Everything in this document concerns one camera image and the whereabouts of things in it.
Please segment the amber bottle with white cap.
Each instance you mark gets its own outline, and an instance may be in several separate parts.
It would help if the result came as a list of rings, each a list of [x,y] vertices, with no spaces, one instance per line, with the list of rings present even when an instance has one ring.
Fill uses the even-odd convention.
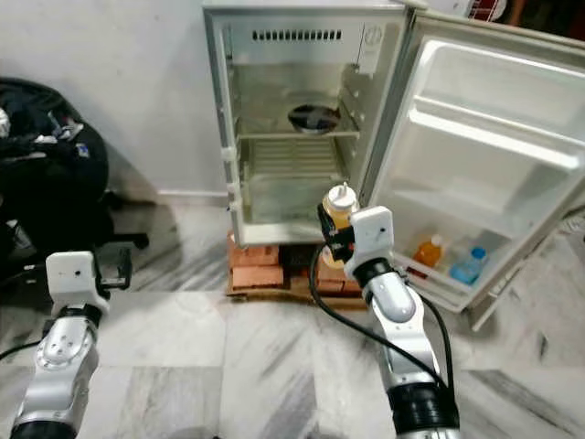
[[[348,217],[359,209],[358,196],[355,190],[349,187],[347,183],[344,183],[344,181],[338,187],[330,188],[321,202],[329,210],[330,216],[333,217],[337,227],[350,226]],[[325,251],[321,260],[327,266],[327,241],[325,242]]]

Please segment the brick and wood fridge base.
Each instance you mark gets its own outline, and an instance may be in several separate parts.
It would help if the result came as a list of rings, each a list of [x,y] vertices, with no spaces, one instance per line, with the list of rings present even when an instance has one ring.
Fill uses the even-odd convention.
[[[229,287],[226,296],[246,301],[288,301],[311,304],[310,268],[314,245],[256,245],[241,247],[227,234]],[[360,308],[362,288],[346,279],[342,269],[317,261],[316,289],[335,308]]]

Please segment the silver fridge door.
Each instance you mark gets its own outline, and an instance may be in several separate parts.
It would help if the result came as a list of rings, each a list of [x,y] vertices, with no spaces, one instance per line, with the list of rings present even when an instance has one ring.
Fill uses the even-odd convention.
[[[362,197],[392,210],[394,261],[480,329],[585,191],[585,42],[414,9],[380,141]],[[430,268],[412,256],[433,234]],[[484,272],[461,284],[450,267],[476,246]]]

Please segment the small orange bottle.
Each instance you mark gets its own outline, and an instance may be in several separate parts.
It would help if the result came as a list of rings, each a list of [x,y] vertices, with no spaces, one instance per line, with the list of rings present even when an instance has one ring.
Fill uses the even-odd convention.
[[[431,235],[422,242],[413,253],[412,260],[421,263],[422,266],[434,268],[442,259],[444,252],[444,239],[439,234]]]

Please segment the dark round bowl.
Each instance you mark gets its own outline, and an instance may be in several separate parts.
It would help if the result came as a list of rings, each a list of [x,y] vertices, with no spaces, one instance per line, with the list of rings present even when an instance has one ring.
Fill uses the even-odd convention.
[[[340,112],[336,108],[319,104],[298,105],[289,110],[287,118],[300,134],[329,134],[340,124]]]

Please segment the small blue bottle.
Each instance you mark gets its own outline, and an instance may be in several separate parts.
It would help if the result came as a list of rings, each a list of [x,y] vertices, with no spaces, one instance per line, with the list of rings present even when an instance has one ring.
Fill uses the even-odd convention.
[[[465,258],[455,261],[450,267],[452,279],[461,284],[474,285],[484,272],[488,252],[484,247],[472,247]]]

